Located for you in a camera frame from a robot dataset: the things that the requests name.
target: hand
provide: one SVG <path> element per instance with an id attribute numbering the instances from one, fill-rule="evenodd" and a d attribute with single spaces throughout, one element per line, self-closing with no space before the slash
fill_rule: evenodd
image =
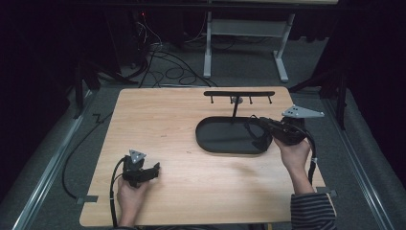
<path id="1" fill-rule="evenodd" d="M 146 190 L 149 181 L 141 184 L 140 188 L 134 188 L 128 181 L 122 177 L 119 178 L 119 191 L 117 199 L 119 200 L 122 216 L 119 221 L 121 227 L 133 227 L 135 219 L 144 203 Z"/>
<path id="2" fill-rule="evenodd" d="M 310 145 L 303 140 L 298 145 L 287 146 L 274 137 L 274 142 L 281 149 L 281 158 L 292 179 L 295 195 L 314 193 L 305 172 L 305 162 L 310 153 Z"/>

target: wooden table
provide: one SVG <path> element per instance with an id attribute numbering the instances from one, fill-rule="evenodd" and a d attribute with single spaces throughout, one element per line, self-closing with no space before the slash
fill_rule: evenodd
<path id="1" fill-rule="evenodd" d="M 201 120 L 233 113 L 229 98 L 214 98 L 211 103 L 203 96 L 209 90 L 275 91 L 272 103 L 266 97 L 253 98 L 253 104 L 244 99 L 237 111 L 241 117 L 255 114 L 279 120 L 292 105 L 284 87 L 124 89 L 88 192 L 99 198 L 84 204 L 83 226 L 112 225 L 110 179 L 130 149 L 147 155 L 144 168 L 161 163 L 137 225 L 290 221 L 293 188 L 274 143 L 255 156 L 213 154 L 197 145 L 195 128 Z M 313 186 L 325 186 L 318 169 L 313 180 Z"/>

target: gray carpet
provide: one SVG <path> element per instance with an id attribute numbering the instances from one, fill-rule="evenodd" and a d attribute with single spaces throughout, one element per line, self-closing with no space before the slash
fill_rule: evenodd
<path id="1" fill-rule="evenodd" d="M 211 81 L 218 86 L 283 85 L 290 87 L 311 76 L 326 44 L 325 41 L 313 43 L 306 43 L 302 40 L 289 41 L 283 54 L 289 82 L 281 83 L 275 63 L 270 56 L 272 50 L 278 47 L 278 43 L 277 39 L 259 40 L 258 38 L 239 37 L 234 46 L 226 49 L 231 43 L 224 40 L 217 41 L 214 45 L 217 49 L 214 49 L 213 53 Z M 185 46 L 183 49 L 174 48 L 170 45 L 163 47 L 163 51 L 180 57 L 200 76 L 203 72 L 203 50 L 204 48 L 196 42 Z M 176 58 L 162 53 L 155 55 L 180 63 Z M 187 76 L 177 78 L 183 71 L 171 69 L 176 65 L 162 58 L 153 59 L 150 71 L 154 75 L 147 75 L 143 87 L 168 87 L 169 84 L 179 84 L 179 78 Z M 124 66 L 123 72 L 128 74 L 131 70 Z M 166 72 L 171 79 L 164 77 L 159 85 L 156 84 L 156 80 L 160 79 L 161 74 L 165 75 Z M 191 80 L 193 78 L 186 78 L 180 82 L 190 82 Z M 205 82 L 197 80 L 193 84 L 205 85 Z M 83 114 L 79 129 L 75 132 L 74 138 L 66 150 L 67 153 L 75 150 L 67 165 L 66 184 L 69 190 L 77 196 L 85 196 L 87 193 L 109 125 L 109 119 L 107 119 L 86 137 L 87 133 L 97 125 L 97 117 L 93 114 L 101 114 L 101 118 L 103 118 L 112 112 L 120 90 L 126 87 L 138 86 L 103 82 L 102 88 L 93 92 L 92 96 L 86 100 L 89 106 Z M 327 114 L 325 118 L 307 119 L 306 127 L 315 138 L 319 154 L 318 167 L 324 180 L 327 186 L 337 193 L 337 196 L 332 199 L 338 214 L 336 224 L 339 229 L 382 229 L 365 198 L 365 191 L 362 190 L 355 176 L 346 146 L 341 141 L 342 133 L 336 129 L 335 121 L 331 118 L 334 117 L 334 114 L 330 114 L 327 109 L 326 104 L 334 104 L 334 100 L 328 102 L 320 100 L 317 90 L 318 88 L 308 88 L 292 94 L 292 99 L 299 106 L 324 111 Z M 20 174 L 11 192 L 1 204 L 0 229 L 12 229 L 38 179 L 57 152 L 60 143 L 72 125 L 75 111 L 75 107 L 72 105 Z M 401 205 L 406 203 L 405 191 L 373 140 L 350 92 L 347 97 L 345 122 L 347 128 L 345 134 L 349 136 L 365 172 L 381 198 L 394 229 L 402 229 L 406 224 L 406 210 Z M 82 205 L 76 204 L 63 191 L 61 169 L 58 171 L 59 173 L 43 200 L 42 206 L 30 222 L 31 229 L 83 229 L 79 224 Z M 245 228 L 245 226 L 240 225 L 221 227 L 236 230 Z M 276 230 L 290 229 L 290 223 L 275 223 L 273 228 Z"/>

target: striped sleeve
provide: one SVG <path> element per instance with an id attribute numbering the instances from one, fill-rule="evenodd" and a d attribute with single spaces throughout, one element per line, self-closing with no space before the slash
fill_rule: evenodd
<path id="1" fill-rule="evenodd" d="M 293 195 L 290 212 L 295 230 L 337 229 L 335 213 L 326 194 Z"/>

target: striped shirt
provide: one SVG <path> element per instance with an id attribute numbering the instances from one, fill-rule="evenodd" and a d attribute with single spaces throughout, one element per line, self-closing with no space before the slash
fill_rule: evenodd
<path id="1" fill-rule="evenodd" d="M 335 213 L 326 194 L 293 195 L 290 212 L 295 230 L 337 229 Z"/>

